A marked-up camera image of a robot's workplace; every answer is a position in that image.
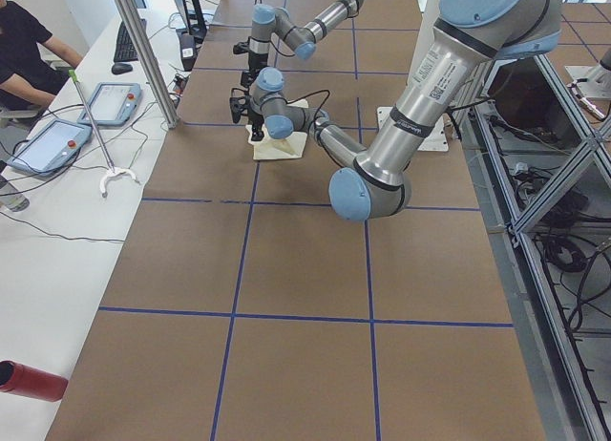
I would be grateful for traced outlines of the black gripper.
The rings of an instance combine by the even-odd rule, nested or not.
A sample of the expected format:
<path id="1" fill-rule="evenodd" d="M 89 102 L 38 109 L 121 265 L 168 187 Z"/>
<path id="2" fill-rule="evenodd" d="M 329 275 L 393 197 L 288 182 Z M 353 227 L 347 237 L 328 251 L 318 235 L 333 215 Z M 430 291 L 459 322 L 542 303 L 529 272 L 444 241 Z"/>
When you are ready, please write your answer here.
<path id="1" fill-rule="evenodd" d="M 251 124 L 251 142 L 252 143 L 260 143 L 264 138 L 264 117 L 261 114 L 261 109 L 258 104 L 255 102 L 254 97 L 250 96 L 248 98 L 248 118 Z"/>
<path id="2" fill-rule="evenodd" d="M 249 90 L 256 81 L 260 71 L 268 64 L 269 52 L 248 52 L 248 71 L 243 71 L 241 75 L 241 85 Z"/>

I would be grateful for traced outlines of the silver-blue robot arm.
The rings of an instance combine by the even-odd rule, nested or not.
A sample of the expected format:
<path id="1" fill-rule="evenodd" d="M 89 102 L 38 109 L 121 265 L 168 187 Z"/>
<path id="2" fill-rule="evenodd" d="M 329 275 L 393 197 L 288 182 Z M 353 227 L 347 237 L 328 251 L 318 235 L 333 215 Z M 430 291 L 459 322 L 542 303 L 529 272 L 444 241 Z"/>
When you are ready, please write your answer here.
<path id="1" fill-rule="evenodd" d="M 412 156 L 478 65 L 532 57 L 558 44 L 562 0 L 436 3 L 432 44 L 369 147 L 348 136 L 326 112 L 288 104 L 282 73 L 266 64 L 273 35 L 308 59 L 329 31 L 358 15 L 364 0 L 337 0 L 303 27 L 282 8 L 258 4 L 254 9 L 246 110 L 262 118 L 271 138 L 307 132 L 337 161 L 341 168 L 331 177 L 328 194 L 336 214 L 346 220 L 388 217 L 404 208 L 411 195 L 405 171 Z"/>
<path id="2" fill-rule="evenodd" d="M 303 25 L 297 24 L 286 8 L 256 4 L 248 39 L 233 47 L 233 54 L 248 54 L 248 69 L 242 72 L 241 85 L 248 89 L 268 66 L 273 35 L 298 58 L 308 60 L 315 53 L 317 44 L 332 30 L 359 14 L 364 1 L 335 0 Z"/>

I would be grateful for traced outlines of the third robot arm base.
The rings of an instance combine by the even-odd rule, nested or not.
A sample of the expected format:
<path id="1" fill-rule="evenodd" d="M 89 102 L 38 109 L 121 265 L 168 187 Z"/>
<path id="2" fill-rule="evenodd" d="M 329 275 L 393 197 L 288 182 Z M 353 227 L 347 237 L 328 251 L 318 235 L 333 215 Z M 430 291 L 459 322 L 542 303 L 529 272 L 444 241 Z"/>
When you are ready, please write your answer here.
<path id="1" fill-rule="evenodd" d="M 569 90 L 577 100 L 610 99 L 610 50 L 595 66 L 565 66 L 571 77 Z"/>

